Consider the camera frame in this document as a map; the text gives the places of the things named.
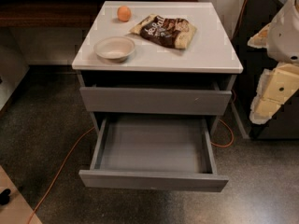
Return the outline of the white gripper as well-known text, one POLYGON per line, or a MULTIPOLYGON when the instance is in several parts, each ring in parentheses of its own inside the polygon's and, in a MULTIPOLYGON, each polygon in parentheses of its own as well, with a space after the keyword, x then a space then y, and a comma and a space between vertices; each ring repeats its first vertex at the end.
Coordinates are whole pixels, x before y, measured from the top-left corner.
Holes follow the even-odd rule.
POLYGON ((257 94, 250 106, 249 119, 265 124, 299 90, 299 0, 288 0, 270 24, 252 36, 248 45, 265 49, 278 63, 273 70, 264 69, 257 94))

